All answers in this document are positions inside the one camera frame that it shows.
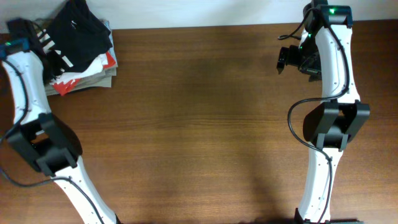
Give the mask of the dark green t-shirt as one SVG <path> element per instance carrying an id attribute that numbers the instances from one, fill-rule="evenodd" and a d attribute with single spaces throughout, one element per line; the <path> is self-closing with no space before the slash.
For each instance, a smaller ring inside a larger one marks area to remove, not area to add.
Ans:
<path id="1" fill-rule="evenodd" d="M 89 10 L 86 1 L 67 1 L 49 25 L 37 33 L 48 60 L 50 82 L 65 72 L 83 72 L 113 46 L 110 31 Z"/>

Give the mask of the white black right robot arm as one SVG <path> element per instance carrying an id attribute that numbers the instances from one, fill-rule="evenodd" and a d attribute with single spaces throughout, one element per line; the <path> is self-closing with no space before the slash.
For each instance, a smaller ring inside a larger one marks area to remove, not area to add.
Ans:
<path id="1" fill-rule="evenodd" d="M 319 105 L 303 121 L 303 136 L 293 137 L 308 147 L 305 190 L 295 209 L 294 223 L 332 223 L 330 201 L 336 168 L 348 143 L 370 117 L 370 107 L 361 102 L 351 61 L 353 34 L 349 6 L 312 0 L 303 9 L 303 20 L 295 32 L 279 40 L 295 38 L 298 45 L 282 47 L 277 71 L 290 65 L 322 83 Z"/>

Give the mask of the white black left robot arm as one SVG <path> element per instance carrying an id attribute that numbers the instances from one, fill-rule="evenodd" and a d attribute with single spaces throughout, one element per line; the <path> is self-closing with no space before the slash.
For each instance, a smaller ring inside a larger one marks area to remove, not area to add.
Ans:
<path id="1" fill-rule="evenodd" d="M 33 184 L 9 181 L 23 188 L 55 183 L 84 223 L 119 223 L 85 170 L 77 135 L 50 109 L 42 55 L 28 39 L 17 39 L 1 45 L 1 63 L 14 101 L 13 125 L 3 138 L 33 170 L 46 176 Z"/>

